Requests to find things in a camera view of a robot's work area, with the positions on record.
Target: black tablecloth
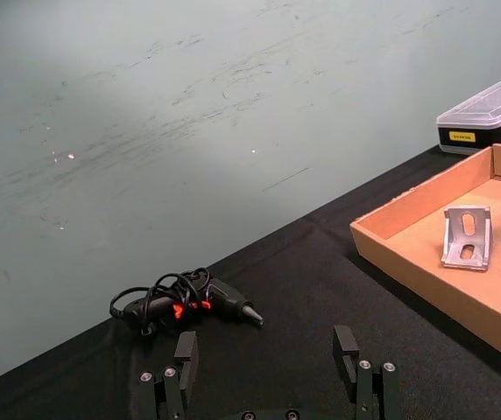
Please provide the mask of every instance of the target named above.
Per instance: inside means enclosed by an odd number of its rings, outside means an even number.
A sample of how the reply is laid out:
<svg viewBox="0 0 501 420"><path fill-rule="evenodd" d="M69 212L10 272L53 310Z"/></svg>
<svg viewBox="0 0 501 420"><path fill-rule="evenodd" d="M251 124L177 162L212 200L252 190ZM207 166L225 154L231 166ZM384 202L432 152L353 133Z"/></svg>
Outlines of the black tablecloth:
<svg viewBox="0 0 501 420"><path fill-rule="evenodd" d="M429 150L214 264L265 316L262 330L205 318L189 413L214 419L289 405L353 417L331 356L351 326L362 356L400 366L411 419L501 419L501 354L363 260L349 223L461 158ZM136 416L139 373L176 339L140 343L108 320L0 377L0 419Z"/></svg>

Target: black power cord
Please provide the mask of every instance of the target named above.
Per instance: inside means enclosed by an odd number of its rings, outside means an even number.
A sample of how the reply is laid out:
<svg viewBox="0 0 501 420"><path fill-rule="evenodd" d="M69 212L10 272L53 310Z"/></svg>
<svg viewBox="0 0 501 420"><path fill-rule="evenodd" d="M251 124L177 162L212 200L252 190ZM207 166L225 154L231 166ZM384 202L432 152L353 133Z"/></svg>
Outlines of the black power cord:
<svg viewBox="0 0 501 420"><path fill-rule="evenodd" d="M204 282L197 289L194 287L194 282L199 281L204 277ZM173 278L174 281L169 286L164 286L162 283L166 279ZM144 291L145 296L141 302L142 311L139 324L143 332L149 332L150 320L148 318L148 308L150 302L156 298L167 297L173 299L175 303L183 305L183 312L188 312L193 306L196 308L202 307L201 293L205 291L205 300L208 300L208 287L212 276L209 271L204 268L199 268L182 273L169 273L161 276L152 287L132 287L121 291L110 300L109 312L112 318L124 320L124 311L116 308L116 302L131 293Z"/></svg>

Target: metal bracket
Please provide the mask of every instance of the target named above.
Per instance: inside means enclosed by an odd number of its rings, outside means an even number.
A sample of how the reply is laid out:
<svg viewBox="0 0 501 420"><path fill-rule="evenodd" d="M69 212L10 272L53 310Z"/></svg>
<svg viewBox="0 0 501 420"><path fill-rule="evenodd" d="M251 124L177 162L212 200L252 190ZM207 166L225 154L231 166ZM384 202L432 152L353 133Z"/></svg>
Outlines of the metal bracket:
<svg viewBox="0 0 501 420"><path fill-rule="evenodd" d="M377 406L374 404L374 395L378 399L377 418L381 420L403 418L400 410L399 370L394 363L387 361L373 366L368 360L359 360L356 339L352 330L345 325L335 326L332 355L346 387L348 398L356 404L356 420L375 418L377 413L374 411Z"/></svg>
<svg viewBox="0 0 501 420"><path fill-rule="evenodd" d="M465 226L465 215L474 221L474 232ZM492 223L488 206L456 206L445 210L443 267L486 271L491 246Z"/></svg>
<svg viewBox="0 0 501 420"><path fill-rule="evenodd" d="M183 332L174 352L174 365L165 367L160 374L145 371L139 377L141 420L185 420L190 402L190 391L196 380L199 354L196 332Z"/></svg>

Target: clear plastic lid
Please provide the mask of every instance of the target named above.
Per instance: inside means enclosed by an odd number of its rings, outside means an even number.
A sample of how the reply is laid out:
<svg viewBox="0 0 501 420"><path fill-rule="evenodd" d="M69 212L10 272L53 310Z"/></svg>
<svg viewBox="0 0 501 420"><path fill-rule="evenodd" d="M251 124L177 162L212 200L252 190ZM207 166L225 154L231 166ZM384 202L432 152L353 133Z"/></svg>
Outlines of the clear plastic lid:
<svg viewBox="0 0 501 420"><path fill-rule="evenodd" d="M501 127L501 81L437 117L438 127Z"/></svg>

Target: yellow label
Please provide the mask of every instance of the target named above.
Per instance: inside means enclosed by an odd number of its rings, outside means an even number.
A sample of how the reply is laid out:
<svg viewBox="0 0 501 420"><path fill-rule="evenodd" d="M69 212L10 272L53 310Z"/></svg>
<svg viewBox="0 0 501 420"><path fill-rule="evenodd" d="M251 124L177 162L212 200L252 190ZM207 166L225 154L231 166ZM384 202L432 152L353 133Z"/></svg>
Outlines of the yellow label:
<svg viewBox="0 0 501 420"><path fill-rule="evenodd" d="M461 131L449 131L449 138L452 142L476 143L475 133L463 133Z"/></svg>

